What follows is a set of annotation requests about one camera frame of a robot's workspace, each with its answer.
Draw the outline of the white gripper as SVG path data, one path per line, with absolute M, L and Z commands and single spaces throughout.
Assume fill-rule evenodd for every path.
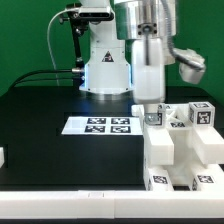
M 132 44 L 133 98 L 144 106 L 145 122 L 159 125 L 157 103 L 165 100 L 165 68 L 162 40 L 146 38 Z

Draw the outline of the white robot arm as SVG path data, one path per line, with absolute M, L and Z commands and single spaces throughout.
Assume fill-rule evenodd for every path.
M 151 126 L 165 120 L 165 67 L 175 62 L 176 0 L 80 0 L 90 20 L 83 89 L 100 97 L 131 91 Z

